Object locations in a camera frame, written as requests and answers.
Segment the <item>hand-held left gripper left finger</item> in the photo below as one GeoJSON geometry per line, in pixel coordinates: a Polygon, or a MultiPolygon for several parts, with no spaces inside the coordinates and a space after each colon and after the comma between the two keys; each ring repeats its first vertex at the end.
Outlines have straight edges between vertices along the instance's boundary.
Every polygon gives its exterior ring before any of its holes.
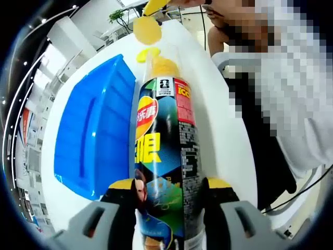
{"type": "Polygon", "coordinates": [[[52,236],[52,249],[132,249],[136,208],[134,179],[117,181],[52,236]]]}

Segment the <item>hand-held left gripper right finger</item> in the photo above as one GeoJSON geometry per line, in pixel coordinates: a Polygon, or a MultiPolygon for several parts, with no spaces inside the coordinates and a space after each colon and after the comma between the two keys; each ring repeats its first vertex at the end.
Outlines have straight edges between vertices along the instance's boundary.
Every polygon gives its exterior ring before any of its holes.
{"type": "Polygon", "coordinates": [[[269,218],[220,179],[204,178],[202,204],[206,249],[290,249],[292,242],[271,228],[269,218]]]}

